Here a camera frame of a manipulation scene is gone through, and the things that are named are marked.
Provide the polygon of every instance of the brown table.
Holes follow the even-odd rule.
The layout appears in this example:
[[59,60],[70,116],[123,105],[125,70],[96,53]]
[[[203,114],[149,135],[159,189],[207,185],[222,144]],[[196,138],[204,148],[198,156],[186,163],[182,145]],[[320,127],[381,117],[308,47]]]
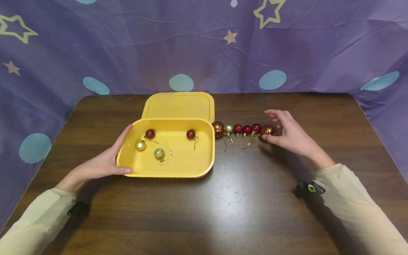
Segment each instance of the brown table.
[[[353,98],[309,93],[213,96],[216,120],[225,124],[267,124],[263,110],[289,110],[335,161],[356,173],[408,237],[407,185]],[[36,196],[110,146],[127,124],[140,118],[148,97],[82,99],[6,229]],[[93,197],[89,215],[72,217],[45,254],[327,255],[353,248],[318,196],[299,200],[291,193],[299,180],[311,178],[296,156],[267,144],[237,147],[234,155],[231,148],[224,153],[222,140],[216,147],[214,167],[202,179],[114,176],[91,182],[80,195],[84,201]]]

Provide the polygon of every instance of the shiny red ornament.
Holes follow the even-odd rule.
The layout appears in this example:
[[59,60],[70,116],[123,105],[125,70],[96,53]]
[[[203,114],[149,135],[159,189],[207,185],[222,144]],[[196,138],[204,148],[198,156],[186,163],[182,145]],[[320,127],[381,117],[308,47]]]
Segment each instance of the shiny red ornament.
[[251,126],[245,125],[245,126],[242,128],[242,132],[244,133],[242,136],[243,136],[243,137],[246,137],[247,135],[249,135],[249,134],[252,132]]
[[258,123],[252,125],[252,133],[251,135],[255,135],[261,131],[261,125]]
[[149,129],[148,131],[146,131],[146,134],[144,136],[148,139],[153,139],[156,136],[156,133],[153,129]]
[[234,126],[234,133],[236,137],[239,137],[239,134],[242,132],[242,126],[240,124],[236,124]]
[[195,131],[192,129],[188,130],[186,134],[188,139],[194,139],[195,137]]

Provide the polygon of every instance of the star outline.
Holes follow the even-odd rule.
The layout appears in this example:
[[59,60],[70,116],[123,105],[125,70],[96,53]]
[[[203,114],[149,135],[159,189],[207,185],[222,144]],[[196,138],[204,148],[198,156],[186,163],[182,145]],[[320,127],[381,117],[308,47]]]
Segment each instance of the star outline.
[[[18,21],[20,23],[20,26],[26,30],[28,30],[29,32],[23,32],[23,36],[21,37],[19,34],[15,33],[15,32],[10,32],[7,31],[7,23],[5,22],[5,20],[10,21],[10,22],[14,22],[14,21]],[[24,20],[21,18],[20,15],[14,15],[12,17],[6,17],[3,15],[0,15],[0,35],[13,35],[15,36],[17,39],[19,39],[20,41],[22,41],[25,44],[28,44],[28,38],[31,35],[38,35],[37,32],[35,32],[34,30],[32,30],[31,28],[27,27],[26,24],[24,23]]]
[[[264,21],[264,15],[260,12],[266,8],[266,3],[270,2],[270,4],[279,4],[275,9],[275,18],[269,17],[266,21]],[[255,17],[259,18],[259,29],[262,29],[266,24],[269,22],[280,23],[280,15],[279,10],[282,8],[282,5],[286,2],[286,0],[264,0],[264,3],[256,10],[254,10]]]

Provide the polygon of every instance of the beige sleeve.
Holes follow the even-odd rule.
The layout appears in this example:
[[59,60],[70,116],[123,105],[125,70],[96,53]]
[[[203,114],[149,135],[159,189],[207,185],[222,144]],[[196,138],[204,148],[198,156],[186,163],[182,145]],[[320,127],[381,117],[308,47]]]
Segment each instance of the beige sleeve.
[[68,220],[76,194],[56,188],[39,195],[0,239],[1,255],[39,255]]
[[350,169],[342,164],[321,169],[314,181],[326,189],[322,194],[324,204],[369,254],[408,254],[405,239]]

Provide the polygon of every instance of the star pattern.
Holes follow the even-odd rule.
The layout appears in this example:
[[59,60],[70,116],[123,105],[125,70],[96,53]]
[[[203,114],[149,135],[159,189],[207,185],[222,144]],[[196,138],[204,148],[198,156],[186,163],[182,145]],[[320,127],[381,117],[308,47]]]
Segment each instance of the star pattern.
[[237,36],[238,33],[232,33],[231,30],[228,30],[228,35],[224,37],[224,39],[228,42],[228,45],[232,42],[237,42],[235,40],[235,36]]
[[[28,30],[29,32],[24,32],[23,36],[21,37],[19,34],[14,33],[14,32],[10,32],[7,31],[7,23],[6,21],[10,21],[10,22],[14,22],[14,21],[18,21],[20,23],[20,26],[26,30]],[[14,15],[12,17],[6,17],[3,15],[0,15],[0,35],[12,35],[17,37],[20,41],[22,41],[25,44],[28,44],[28,37],[31,35],[38,35],[37,32],[35,32],[34,30],[32,30],[31,28],[27,27],[23,21],[23,19],[21,18],[21,16],[19,15]]]
[[[264,3],[261,7],[254,10],[255,17],[259,18],[259,28],[262,29],[266,24],[269,22],[280,23],[280,15],[279,10],[282,8],[282,5],[285,3],[286,0],[264,0]],[[270,4],[279,4],[275,9],[275,18],[269,17],[264,20],[264,16],[260,13],[263,9],[266,8],[266,4],[269,2]]]
[[5,66],[7,66],[9,73],[15,73],[18,76],[20,76],[20,73],[18,72],[18,70],[20,70],[20,68],[16,67],[13,62],[9,61],[8,63],[3,63]]

